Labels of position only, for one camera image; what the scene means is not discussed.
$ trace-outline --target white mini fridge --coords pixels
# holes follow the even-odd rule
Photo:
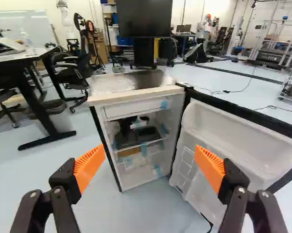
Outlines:
[[[292,179],[292,125],[175,83],[161,70],[95,76],[88,99],[119,191],[170,177],[217,228],[222,205],[194,162],[195,145],[229,158],[275,192]]]

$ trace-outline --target whiteboard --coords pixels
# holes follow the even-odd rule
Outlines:
[[[20,40],[24,30],[37,48],[50,42],[56,44],[45,10],[0,11],[0,29],[4,37],[12,40]]]

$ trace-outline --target fridge top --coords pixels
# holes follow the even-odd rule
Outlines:
[[[92,77],[88,105],[144,99],[183,93],[184,88],[162,70],[143,70],[130,73],[104,74]]]

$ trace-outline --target door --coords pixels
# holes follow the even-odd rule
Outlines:
[[[292,125],[185,87],[185,110],[170,185],[216,227],[226,206],[196,165],[195,145],[231,159],[250,178],[248,189],[275,192],[292,177]]]

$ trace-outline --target laptop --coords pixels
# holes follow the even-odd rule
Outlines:
[[[186,24],[184,26],[184,32],[189,33],[191,31],[191,24]]]
[[[12,51],[9,51],[11,52],[9,54],[20,53],[26,50],[24,45],[21,45],[20,43],[6,37],[0,37],[0,45],[13,49]]]
[[[184,31],[184,25],[177,25],[176,27],[176,32],[178,33],[182,33]]]

